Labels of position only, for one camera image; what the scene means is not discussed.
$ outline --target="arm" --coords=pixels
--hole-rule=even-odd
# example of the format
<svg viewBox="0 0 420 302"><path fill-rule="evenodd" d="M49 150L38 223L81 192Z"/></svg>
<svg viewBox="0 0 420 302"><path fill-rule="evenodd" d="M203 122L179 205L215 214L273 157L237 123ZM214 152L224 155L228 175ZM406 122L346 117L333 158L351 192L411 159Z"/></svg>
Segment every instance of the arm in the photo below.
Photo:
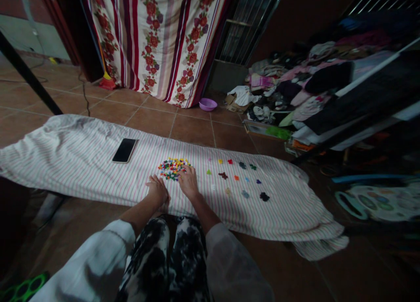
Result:
<svg viewBox="0 0 420 302"><path fill-rule="evenodd" d="M163 180L149 178L147 196L89 237L31 301L114 301L137 236L168 198Z"/></svg>
<svg viewBox="0 0 420 302"><path fill-rule="evenodd" d="M274 301L273 290L246 248L221 223L198 191L194 168L178 178L206 234L207 280L216 301Z"/></svg>

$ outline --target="red flower pattern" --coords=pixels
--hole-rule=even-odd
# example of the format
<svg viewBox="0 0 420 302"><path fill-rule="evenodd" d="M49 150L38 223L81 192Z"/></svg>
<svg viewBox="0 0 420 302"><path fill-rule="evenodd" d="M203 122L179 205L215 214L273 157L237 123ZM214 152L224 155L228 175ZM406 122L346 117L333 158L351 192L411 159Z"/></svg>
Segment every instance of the red flower pattern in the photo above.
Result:
<svg viewBox="0 0 420 302"><path fill-rule="evenodd" d="M182 77L176 82L178 88L176 89L177 94L175 95L175 99L177 103L175 106L179 108L182 107L182 103L186 100L185 94L182 93L182 89L185 88L187 84L194 81L194 65L197 63L198 58L197 53L193 52L193 50L198 43L198 40L209 30L207 12L213 2L214 0L199 0L201 13L194 19L194 27L185 39L186 43L189 43L187 46L188 55L186 57L187 68L182 72Z"/></svg>
<svg viewBox="0 0 420 302"><path fill-rule="evenodd" d="M114 35L112 34L111 23L107 17L106 11L103 10L105 7L104 0L94 0L92 4L92 8L94 10L94 16L97 18L100 28L98 28L98 32L100 38L103 40L101 41L101 47L104 52L104 59L107 72L111 76L114 82L116 79L116 70L114 67L114 53L115 51L119 51L119 46L117 42L115 42Z"/></svg>
<svg viewBox="0 0 420 302"><path fill-rule="evenodd" d="M159 70L159 65L154 59L153 48L158 47L160 43L159 33L161 23L163 22L163 15L160 13L157 7L158 2L156 0L141 0L143 5L146 6L147 12L147 23L150 25L150 31L146 35L147 45L144 47L141 55L146 61L147 67L144 86L141 88L141 92L152 93L151 89L156 84L155 76Z"/></svg>

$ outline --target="broom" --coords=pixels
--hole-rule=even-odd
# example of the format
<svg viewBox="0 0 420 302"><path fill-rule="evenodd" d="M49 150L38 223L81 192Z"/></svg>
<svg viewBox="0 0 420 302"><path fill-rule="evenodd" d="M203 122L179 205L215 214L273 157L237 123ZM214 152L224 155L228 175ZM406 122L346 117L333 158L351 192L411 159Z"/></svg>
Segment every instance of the broom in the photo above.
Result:
<svg viewBox="0 0 420 302"><path fill-rule="evenodd" d="M105 64L105 59L104 59L104 53L102 51L102 47L101 47L101 43L100 42L99 42L99 50L101 51L102 64L104 65L104 76L103 76L101 82L99 83L99 86L101 88L103 88L103 89L114 90L114 89L117 88L117 85L115 84L115 82L112 80L111 76L106 71L106 64Z"/></svg>

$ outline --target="white sleeve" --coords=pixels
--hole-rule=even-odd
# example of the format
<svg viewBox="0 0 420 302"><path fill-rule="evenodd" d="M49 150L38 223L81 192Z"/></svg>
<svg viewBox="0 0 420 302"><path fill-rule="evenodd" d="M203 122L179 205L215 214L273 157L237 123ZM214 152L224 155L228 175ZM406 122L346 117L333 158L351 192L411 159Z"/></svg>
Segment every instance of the white sleeve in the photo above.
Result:
<svg viewBox="0 0 420 302"><path fill-rule="evenodd" d="M207 281L216 302L274 301L274 293L246 248L216 224L206 235Z"/></svg>
<svg viewBox="0 0 420 302"><path fill-rule="evenodd" d="M131 224L113 221L89 237L31 302L114 301L135 240Z"/></svg>

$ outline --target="person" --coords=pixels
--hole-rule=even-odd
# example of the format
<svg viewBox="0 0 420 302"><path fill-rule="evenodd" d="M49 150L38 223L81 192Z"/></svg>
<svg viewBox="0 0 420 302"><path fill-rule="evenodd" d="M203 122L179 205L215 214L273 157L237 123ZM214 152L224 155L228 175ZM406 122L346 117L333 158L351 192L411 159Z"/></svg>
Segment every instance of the person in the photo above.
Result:
<svg viewBox="0 0 420 302"><path fill-rule="evenodd" d="M195 169L184 169L179 186L199 223L175 219L170 254L166 215L154 215L170 197L154 175L147 196L90 236L31 301L274 301L248 251L200 194Z"/></svg>

